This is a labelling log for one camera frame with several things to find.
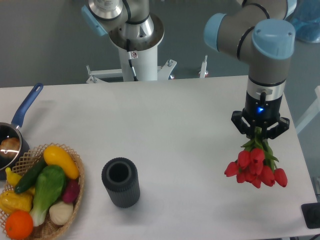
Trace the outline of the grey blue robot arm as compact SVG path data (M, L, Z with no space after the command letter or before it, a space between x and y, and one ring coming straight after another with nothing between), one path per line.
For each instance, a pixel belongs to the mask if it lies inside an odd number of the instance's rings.
M204 42L217 52L248 64L245 106L231 120L252 139L275 139L290 127L280 105L294 52L296 31L286 18L294 0L245 0L232 15L217 13L206 23ZM168 79L173 64L158 66L162 21L150 12L147 0L88 0L81 13L91 29L109 35L117 47L123 80Z

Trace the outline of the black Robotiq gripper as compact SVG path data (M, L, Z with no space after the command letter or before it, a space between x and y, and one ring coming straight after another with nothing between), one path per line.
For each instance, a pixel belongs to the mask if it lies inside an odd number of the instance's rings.
M231 121L242 135L255 137L255 121L262 126L262 139L275 139L290 128L290 120L280 117L282 97L261 103L246 93L245 105L242 111L232 112Z

